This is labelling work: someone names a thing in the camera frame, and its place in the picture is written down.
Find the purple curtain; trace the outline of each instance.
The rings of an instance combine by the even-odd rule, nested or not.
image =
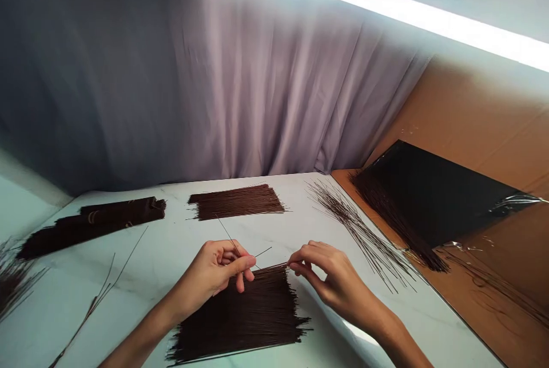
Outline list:
[[[0,9],[0,144],[72,195],[360,167],[428,62],[334,0]]]

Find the marble surface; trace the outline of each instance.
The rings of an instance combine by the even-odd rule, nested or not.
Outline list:
[[[46,224],[77,214],[83,205],[146,196],[166,199],[168,207],[164,220],[148,224],[117,287],[88,320],[58,368],[97,366],[171,288],[205,241],[227,239],[218,221],[192,219],[194,211],[187,204],[189,195],[259,183],[272,186],[289,212],[225,218],[222,222],[231,237],[251,254],[272,247],[258,258],[260,267],[286,261],[310,239],[322,240],[347,253],[363,281],[397,313],[435,366],[500,366],[489,349],[426,283],[418,280],[414,284],[417,292],[400,288],[398,294],[391,294],[371,271],[347,230],[315,209],[318,206],[307,194],[307,183],[313,181],[338,187],[330,176],[304,173],[169,184],[131,192],[95,192],[75,199]],[[365,215],[363,219],[376,229]],[[125,229],[40,259],[37,267],[47,266],[50,270],[38,282],[33,295],[2,323],[0,366],[49,365],[72,337],[100,290],[113,254],[113,274],[117,275],[146,226]],[[305,280],[294,275],[289,280],[299,296],[299,314],[312,317],[314,331],[302,343],[197,362],[193,366],[392,366],[372,338],[324,307]],[[169,342],[170,335],[154,350],[146,367],[168,365],[164,356]]]

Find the light strip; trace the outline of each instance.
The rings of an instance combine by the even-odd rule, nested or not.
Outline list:
[[[549,72],[549,45],[413,0],[341,0]]]

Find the cardboard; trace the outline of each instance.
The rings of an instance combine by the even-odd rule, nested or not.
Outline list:
[[[435,58],[365,166],[401,139],[549,200],[549,74],[484,53],[474,57],[475,66]],[[388,238],[401,244],[358,196],[348,171],[332,176]],[[549,312],[549,203],[461,242],[478,249],[465,254],[476,265]],[[505,298],[495,295],[488,306],[462,268],[453,266],[450,274],[418,269],[506,365],[547,366],[549,330]]]

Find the hand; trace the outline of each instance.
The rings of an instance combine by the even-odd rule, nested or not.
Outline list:
[[[255,264],[256,258],[235,239],[206,242],[164,299],[169,304],[176,323],[193,314],[208,299],[227,288],[229,278],[233,275],[237,275],[238,292],[244,292],[244,277],[253,281],[250,268]]]
[[[327,274],[326,280],[318,277],[311,264]],[[328,244],[309,241],[292,254],[288,266],[309,281],[326,305],[374,337],[396,318],[362,282],[346,254]]]

